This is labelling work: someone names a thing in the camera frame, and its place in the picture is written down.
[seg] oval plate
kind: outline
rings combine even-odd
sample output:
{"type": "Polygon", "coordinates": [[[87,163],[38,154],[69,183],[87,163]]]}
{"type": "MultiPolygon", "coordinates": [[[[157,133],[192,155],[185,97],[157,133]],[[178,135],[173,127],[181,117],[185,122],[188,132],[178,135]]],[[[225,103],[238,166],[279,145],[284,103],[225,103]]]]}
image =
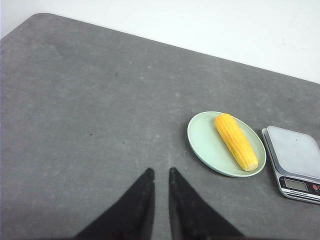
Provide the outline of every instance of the oval plate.
{"type": "Polygon", "coordinates": [[[205,111],[190,120],[187,135],[192,150],[205,165],[218,173],[236,178],[258,174],[264,168],[267,158],[265,147],[260,138],[247,124],[234,118],[249,140],[258,159],[257,169],[243,171],[215,127],[214,119],[220,114],[222,112],[205,111]]]}

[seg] light green plate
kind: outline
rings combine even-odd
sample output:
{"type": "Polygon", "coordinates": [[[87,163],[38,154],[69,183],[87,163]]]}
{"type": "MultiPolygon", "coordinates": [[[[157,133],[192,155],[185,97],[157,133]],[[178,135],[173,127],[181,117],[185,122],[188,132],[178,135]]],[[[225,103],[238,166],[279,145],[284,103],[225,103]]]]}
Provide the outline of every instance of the light green plate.
{"type": "Polygon", "coordinates": [[[258,159],[258,167],[253,171],[243,171],[220,137],[214,119],[222,114],[205,111],[195,115],[188,124],[187,134],[192,150],[209,168],[218,173],[244,178],[256,175],[266,164],[266,150],[258,135],[243,121],[234,118],[249,140],[258,159]]]}

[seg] white wall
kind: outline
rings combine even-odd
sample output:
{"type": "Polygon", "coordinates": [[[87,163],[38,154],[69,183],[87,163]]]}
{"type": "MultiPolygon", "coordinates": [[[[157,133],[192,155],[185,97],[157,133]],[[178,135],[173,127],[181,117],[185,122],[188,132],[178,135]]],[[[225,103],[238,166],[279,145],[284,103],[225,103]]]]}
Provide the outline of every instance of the white wall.
{"type": "Polygon", "coordinates": [[[320,83],[320,0],[2,0],[1,37],[35,13],[320,83]]]}

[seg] digital scale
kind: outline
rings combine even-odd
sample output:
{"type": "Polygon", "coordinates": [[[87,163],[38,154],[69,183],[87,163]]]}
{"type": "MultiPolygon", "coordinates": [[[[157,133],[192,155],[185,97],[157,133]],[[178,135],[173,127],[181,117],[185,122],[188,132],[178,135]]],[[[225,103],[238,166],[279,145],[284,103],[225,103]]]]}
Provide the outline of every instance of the digital scale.
{"type": "Polygon", "coordinates": [[[263,141],[280,192],[287,198],[320,204],[320,149],[310,135],[269,126],[263,141]]]}

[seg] scale platform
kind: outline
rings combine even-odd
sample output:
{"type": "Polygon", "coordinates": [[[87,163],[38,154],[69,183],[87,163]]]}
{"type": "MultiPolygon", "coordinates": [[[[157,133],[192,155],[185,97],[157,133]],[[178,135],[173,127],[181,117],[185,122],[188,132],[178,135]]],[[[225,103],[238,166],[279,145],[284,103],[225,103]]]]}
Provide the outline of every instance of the scale platform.
{"type": "Polygon", "coordinates": [[[280,192],[287,198],[320,204],[320,149],[310,135],[269,126],[263,141],[280,192]]]}

